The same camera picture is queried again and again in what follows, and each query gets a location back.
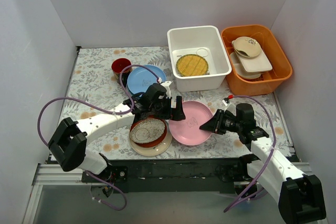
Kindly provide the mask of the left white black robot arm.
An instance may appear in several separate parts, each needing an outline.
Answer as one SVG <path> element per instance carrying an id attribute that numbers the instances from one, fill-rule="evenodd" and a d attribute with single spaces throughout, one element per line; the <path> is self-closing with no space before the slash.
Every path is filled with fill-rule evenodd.
<path id="1" fill-rule="evenodd" d="M 154 83 L 145 92 L 137 93 L 112 110 L 83 120 L 63 119 L 51 137 L 48 148 L 62 170 L 70 172 L 76 168 L 89 172 L 100 182 L 111 178 L 112 165 L 102 155 L 91 152 L 87 146 L 94 140 L 118 128 L 153 116 L 161 120 L 182 121 L 182 97 L 176 97 L 172 106 L 169 83 Z"/>

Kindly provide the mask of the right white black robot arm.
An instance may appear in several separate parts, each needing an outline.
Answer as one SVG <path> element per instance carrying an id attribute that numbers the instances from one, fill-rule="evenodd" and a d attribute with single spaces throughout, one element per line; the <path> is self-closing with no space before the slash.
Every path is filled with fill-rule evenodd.
<path id="1" fill-rule="evenodd" d="M 258 182 L 278 204 L 285 223 L 309 223 L 326 218 L 322 184 L 316 175 L 308 175 L 291 163 L 274 146 L 265 130 L 257 126 L 253 107 L 248 103 L 236 106 L 236 113 L 217 110 L 200 126 L 216 134 L 237 133 L 251 155 L 241 158 L 238 176 Z"/>

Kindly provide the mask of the pink plate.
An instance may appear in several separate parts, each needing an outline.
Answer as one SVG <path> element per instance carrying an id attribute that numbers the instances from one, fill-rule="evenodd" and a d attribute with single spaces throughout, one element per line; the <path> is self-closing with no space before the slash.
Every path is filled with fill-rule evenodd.
<path id="1" fill-rule="evenodd" d="M 210 108 L 198 101 L 185 101 L 182 106 L 186 119 L 169 120 L 170 133 L 175 140 L 187 146 L 204 143 L 212 133 L 200 130 L 200 126 L 213 117 Z"/>

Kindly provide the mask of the yellow woven bamboo plate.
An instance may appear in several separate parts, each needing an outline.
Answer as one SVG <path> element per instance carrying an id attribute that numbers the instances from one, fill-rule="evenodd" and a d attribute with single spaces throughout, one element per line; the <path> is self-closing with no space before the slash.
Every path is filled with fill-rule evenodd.
<path id="1" fill-rule="evenodd" d="M 176 62 L 176 71 L 182 77 L 203 76 L 208 74 L 208 62 L 197 54 L 181 56 Z"/>

